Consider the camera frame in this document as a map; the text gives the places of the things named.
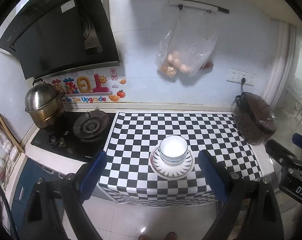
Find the white bowl blue hearts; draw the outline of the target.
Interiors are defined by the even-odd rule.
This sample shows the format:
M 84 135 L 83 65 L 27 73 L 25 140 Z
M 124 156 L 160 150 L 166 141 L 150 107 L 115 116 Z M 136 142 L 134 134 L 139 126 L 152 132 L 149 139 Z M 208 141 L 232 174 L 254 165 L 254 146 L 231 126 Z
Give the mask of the white bowl blue hearts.
M 168 157 L 186 156 L 188 152 L 188 144 L 186 139 L 179 135 L 170 135 L 160 142 L 160 155 Z

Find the white bowl rose pattern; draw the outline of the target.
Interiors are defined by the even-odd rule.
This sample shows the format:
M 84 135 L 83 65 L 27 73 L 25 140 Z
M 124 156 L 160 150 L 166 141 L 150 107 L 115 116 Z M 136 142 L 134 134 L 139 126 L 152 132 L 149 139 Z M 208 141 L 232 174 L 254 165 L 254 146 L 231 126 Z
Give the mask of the white bowl rose pattern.
M 169 166 L 177 166 L 183 163 L 186 156 L 179 156 L 179 157 L 168 157 L 166 155 L 160 155 L 162 161 Z

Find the frosted glass sliding door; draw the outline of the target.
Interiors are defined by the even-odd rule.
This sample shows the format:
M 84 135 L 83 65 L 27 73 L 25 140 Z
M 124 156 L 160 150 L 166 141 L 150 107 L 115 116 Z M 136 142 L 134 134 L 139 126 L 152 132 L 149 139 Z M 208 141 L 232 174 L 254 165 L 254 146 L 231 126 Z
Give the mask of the frosted glass sliding door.
M 302 135 L 302 28 L 280 22 L 276 55 L 262 97 L 274 110 L 274 139 L 290 141 Z

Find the black white checkered mat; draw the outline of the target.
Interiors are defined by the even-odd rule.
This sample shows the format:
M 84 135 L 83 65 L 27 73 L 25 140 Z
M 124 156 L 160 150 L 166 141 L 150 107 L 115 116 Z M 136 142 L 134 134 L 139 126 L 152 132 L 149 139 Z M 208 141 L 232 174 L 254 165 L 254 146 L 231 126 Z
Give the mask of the black white checkered mat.
M 232 113 L 119 111 L 99 186 L 119 203 L 165 207 L 215 200 L 199 167 L 208 151 L 229 173 L 259 180 L 274 171 L 263 145 L 239 133 Z

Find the black gas stove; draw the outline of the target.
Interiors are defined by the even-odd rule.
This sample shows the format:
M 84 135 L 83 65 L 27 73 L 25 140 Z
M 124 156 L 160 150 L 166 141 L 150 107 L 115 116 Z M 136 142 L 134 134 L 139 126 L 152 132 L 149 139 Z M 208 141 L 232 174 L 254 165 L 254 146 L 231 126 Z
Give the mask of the black gas stove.
M 114 117 L 98 109 L 65 112 L 53 125 L 40 129 L 31 145 L 87 163 L 104 149 Z

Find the brown rice cooker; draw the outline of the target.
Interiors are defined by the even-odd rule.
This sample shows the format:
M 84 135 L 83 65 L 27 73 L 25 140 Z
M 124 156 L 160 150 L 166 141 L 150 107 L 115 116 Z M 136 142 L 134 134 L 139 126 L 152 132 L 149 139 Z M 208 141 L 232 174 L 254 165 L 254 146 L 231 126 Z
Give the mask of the brown rice cooker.
M 243 92 L 235 97 L 235 103 L 235 124 L 247 143 L 262 144 L 276 133 L 278 121 L 271 107 L 262 97 Z

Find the person's right foot sandal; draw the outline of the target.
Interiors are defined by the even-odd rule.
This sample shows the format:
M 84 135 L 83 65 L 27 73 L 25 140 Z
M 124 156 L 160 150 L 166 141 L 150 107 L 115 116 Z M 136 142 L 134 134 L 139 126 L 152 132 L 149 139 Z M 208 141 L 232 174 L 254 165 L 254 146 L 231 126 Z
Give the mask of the person's right foot sandal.
M 177 234 L 175 232 L 170 232 L 166 237 L 165 240 L 177 240 Z

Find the stainless steel steamer pot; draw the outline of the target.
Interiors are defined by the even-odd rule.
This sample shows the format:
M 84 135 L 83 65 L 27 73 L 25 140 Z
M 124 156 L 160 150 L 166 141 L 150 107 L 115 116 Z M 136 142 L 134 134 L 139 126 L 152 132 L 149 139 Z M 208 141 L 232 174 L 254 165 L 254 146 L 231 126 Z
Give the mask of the stainless steel steamer pot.
M 62 102 L 65 94 L 42 78 L 34 79 L 32 88 L 25 96 L 25 111 L 38 128 L 52 126 L 65 112 Z

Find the clear plastic bag of eggs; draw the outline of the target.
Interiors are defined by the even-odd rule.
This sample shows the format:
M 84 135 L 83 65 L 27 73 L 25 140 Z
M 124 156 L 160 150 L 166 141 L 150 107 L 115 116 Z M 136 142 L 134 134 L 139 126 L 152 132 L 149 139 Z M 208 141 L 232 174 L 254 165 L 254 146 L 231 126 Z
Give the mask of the clear plastic bag of eggs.
M 179 72 L 195 76 L 216 46 L 222 13 L 168 5 L 163 9 L 162 20 L 165 32 L 156 51 L 158 70 L 169 77 Z

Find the black range hood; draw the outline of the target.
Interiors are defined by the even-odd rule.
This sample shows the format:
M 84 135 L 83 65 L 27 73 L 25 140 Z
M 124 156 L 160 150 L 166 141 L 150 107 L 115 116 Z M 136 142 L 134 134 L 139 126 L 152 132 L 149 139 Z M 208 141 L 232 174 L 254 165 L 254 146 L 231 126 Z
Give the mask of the black range hood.
M 24 77 L 120 64 L 101 0 L 29 0 L 0 38 Z

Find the colourful wall sticker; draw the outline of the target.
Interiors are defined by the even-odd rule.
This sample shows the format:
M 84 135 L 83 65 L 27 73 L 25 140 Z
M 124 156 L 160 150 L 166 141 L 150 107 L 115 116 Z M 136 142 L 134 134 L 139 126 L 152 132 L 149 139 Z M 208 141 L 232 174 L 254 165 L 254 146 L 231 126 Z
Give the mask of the colourful wall sticker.
M 76 71 L 46 78 L 45 82 L 65 93 L 65 104 L 119 102 L 126 97 L 127 79 L 116 67 Z

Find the white wall power sockets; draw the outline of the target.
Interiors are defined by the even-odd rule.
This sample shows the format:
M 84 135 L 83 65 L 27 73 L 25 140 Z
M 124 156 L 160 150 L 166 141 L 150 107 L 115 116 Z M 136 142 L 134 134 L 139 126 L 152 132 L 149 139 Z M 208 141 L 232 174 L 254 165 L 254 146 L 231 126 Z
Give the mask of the white wall power sockets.
M 229 69 L 227 72 L 226 81 L 233 83 L 241 83 L 245 79 L 244 85 L 254 86 L 257 81 L 257 76 L 240 70 Z

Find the white wall hook rail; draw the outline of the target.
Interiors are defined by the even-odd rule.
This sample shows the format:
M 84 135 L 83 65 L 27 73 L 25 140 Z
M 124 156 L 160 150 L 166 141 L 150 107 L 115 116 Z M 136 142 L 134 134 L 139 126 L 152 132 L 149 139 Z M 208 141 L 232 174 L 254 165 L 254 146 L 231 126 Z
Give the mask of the white wall hook rail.
M 191 0 L 168 0 L 169 5 L 176 5 L 179 9 L 183 9 L 184 7 L 194 8 L 194 9 L 202 9 L 208 12 L 222 12 L 224 14 L 229 14 L 229 10 L 226 8 L 218 7 L 216 5 L 191 1 Z

